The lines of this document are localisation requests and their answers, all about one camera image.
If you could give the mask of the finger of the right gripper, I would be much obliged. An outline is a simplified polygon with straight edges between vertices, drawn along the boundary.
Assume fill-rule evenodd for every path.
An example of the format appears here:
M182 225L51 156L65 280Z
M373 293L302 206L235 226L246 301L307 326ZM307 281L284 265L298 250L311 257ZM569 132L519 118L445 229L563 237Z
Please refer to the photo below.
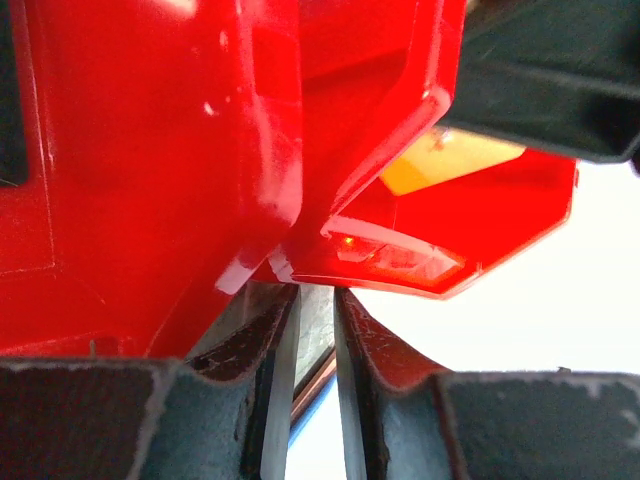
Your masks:
M441 122L594 163L632 159L638 1L474 2Z

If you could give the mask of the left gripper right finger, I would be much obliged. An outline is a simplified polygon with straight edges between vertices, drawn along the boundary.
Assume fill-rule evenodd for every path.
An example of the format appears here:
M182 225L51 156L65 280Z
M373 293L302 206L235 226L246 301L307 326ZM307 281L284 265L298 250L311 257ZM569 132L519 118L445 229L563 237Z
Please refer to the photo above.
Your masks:
M613 373L461 372L334 293L350 479L635 479L639 379Z

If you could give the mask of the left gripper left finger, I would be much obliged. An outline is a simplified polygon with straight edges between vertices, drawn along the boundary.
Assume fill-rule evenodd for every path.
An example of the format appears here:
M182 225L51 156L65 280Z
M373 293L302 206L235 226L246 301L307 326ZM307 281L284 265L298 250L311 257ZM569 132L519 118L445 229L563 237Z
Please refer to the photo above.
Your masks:
M281 479L301 294L254 293L261 312L189 361L1 361L5 479Z

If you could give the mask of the tan leather card holder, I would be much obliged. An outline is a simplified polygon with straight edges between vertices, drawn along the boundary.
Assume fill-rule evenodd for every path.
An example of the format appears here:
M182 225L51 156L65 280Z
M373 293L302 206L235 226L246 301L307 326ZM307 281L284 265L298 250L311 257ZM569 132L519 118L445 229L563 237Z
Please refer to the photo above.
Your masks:
M332 349L327 358L314 371L313 376L294 398L288 448L291 448L323 403L336 380L336 350Z

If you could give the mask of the gold striped card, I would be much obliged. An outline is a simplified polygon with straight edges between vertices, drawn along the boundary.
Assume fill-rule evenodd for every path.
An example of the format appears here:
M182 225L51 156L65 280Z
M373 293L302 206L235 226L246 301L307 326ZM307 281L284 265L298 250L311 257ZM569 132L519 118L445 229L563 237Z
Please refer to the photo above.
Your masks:
M433 127L380 174L402 196L520 157L526 147L460 129Z

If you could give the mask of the red bin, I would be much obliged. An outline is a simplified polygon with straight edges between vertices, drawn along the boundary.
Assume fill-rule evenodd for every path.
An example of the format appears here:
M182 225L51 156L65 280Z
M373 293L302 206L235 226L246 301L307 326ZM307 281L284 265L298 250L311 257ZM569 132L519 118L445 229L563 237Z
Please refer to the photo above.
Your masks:
M302 203L295 1L1 5L1 351L185 356Z
M303 200L262 281L446 298L568 218L575 160L513 160L395 196L380 174L455 98L461 1L300 5Z

